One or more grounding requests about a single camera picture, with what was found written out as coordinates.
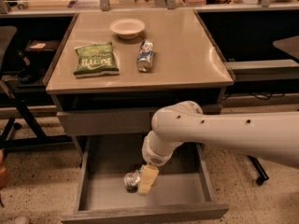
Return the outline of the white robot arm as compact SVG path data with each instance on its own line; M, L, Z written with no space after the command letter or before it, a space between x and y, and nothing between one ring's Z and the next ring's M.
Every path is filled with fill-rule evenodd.
M299 113L245 113L207 115L193 101L156 111L145 137L137 193L145 196L160 166L187 142L214 145L293 168L299 167Z

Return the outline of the person hand at left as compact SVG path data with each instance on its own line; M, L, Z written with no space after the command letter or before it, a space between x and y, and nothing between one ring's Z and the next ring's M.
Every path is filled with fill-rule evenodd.
M0 150L0 190L2 190L10 179L9 171L5 163L4 151Z

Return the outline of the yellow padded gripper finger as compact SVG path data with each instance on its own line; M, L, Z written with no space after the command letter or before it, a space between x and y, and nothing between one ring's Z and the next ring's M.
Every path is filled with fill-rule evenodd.
M146 164L141 167L140 170L140 182L137 186L137 193L142 196L146 196L154 184L159 170L157 167Z

